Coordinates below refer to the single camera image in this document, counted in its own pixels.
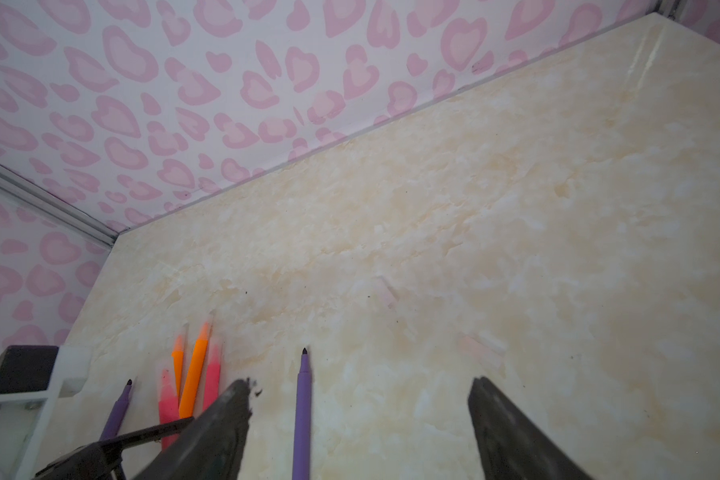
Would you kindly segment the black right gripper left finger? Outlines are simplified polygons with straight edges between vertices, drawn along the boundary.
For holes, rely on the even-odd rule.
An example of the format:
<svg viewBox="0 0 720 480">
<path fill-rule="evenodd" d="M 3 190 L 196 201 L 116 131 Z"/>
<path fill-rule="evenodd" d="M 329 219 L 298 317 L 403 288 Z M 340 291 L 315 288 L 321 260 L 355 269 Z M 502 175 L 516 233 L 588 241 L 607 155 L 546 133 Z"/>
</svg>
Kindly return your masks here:
<svg viewBox="0 0 720 480">
<path fill-rule="evenodd" d="M 249 431 L 251 382 L 237 379 L 138 479 L 236 479 Z"/>
</svg>

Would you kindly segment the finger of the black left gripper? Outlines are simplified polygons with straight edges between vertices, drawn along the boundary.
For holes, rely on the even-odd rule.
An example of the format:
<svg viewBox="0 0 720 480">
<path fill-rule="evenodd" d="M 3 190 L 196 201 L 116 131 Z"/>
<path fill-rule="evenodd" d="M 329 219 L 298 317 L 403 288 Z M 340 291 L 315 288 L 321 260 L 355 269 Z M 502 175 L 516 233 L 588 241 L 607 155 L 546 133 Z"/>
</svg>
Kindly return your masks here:
<svg viewBox="0 0 720 480">
<path fill-rule="evenodd" d="M 122 467 L 124 450 L 178 435 L 193 420 L 188 417 L 81 446 L 50 462 L 34 479 L 126 480 Z"/>
</svg>

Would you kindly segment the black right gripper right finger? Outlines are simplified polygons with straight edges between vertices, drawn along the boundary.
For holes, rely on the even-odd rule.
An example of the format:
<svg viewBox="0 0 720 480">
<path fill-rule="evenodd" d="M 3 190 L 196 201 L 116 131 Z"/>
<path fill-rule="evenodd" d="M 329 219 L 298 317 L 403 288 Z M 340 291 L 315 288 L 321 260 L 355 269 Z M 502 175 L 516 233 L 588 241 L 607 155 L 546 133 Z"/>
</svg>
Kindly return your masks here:
<svg viewBox="0 0 720 480">
<path fill-rule="evenodd" d="M 490 379 L 473 380 L 467 404 L 487 479 L 591 479 Z"/>
</svg>

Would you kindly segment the purple marker pen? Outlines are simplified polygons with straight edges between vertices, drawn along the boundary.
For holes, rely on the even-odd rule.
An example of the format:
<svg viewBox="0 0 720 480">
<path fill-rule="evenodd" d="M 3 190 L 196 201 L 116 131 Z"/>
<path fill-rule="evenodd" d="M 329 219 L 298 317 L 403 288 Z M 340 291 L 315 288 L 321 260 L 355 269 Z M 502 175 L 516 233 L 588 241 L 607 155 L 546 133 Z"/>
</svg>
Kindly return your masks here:
<svg viewBox="0 0 720 480">
<path fill-rule="evenodd" d="M 112 406 L 112 409 L 100 434 L 100 441 L 113 439 L 118 435 L 130 405 L 132 389 L 133 380 L 129 379 L 126 382 L 120 396 L 117 398 L 117 400 Z"/>
<path fill-rule="evenodd" d="M 292 456 L 292 480 L 310 479 L 312 375 L 309 352 L 302 349 L 297 375 L 295 424 Z"/>
</svg>

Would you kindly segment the orange highlighter pen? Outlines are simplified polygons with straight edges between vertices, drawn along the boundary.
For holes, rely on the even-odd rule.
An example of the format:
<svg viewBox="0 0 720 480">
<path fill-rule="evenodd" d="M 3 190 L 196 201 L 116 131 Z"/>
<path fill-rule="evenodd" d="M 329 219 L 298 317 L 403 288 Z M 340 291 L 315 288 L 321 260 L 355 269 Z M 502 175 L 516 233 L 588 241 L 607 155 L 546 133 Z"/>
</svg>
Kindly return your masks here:
<svg viewBox="0 0 720 480">
<path fill-rule="evenodd" d="M 183 377 L 184 358 L 185 358 L 185 352 L 186 352 L 186 347 L 187 347 L 188 327 L 189 327 L 189 325 L 187 323 L 185 323 L 179 329 L 179 331 L 175 337 L 173 349 L 172 349 L 172 353 L 171 353 L 172 360 L 173 360 L 173 367 L 174 367 L 174 377 L 175 377 L 175 387 L 176 387 L 177 397 L 180 397 L 181 389 L 182 389 L 182 377 Z"/>
<path fill-rule="evenodd" d="M 202 376 L 205 356 L 208 349 L 216 311 L 211 310 L 202 324 L 198 337 L 194 343 L 185 385 L 179 402 L 179 416 L 188 418 L 193 415 L 199 383 Z"/>
</svg>

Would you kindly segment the pink highlighter pen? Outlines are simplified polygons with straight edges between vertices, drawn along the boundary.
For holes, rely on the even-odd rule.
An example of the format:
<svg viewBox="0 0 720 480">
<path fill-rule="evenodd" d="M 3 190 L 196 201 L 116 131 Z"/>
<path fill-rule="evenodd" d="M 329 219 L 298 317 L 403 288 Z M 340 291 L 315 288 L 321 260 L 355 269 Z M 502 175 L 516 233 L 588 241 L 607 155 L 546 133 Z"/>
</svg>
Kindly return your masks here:
<svg viewBox="0 0 720 480">
<path fill-rule="evenodd" d="M 223 342 L 218 338 L 211 339 L 207 351 L 207 366 L 202 404 L 203 410 L 207 410 L 219 396 L 222 358 Z"/>
<path fill-rule="evenodd" d="M 156 390 L 160 423 L 167 424 L 179 420 L 179 399 L 172 359 L 158 363 Z"/>
</svg>

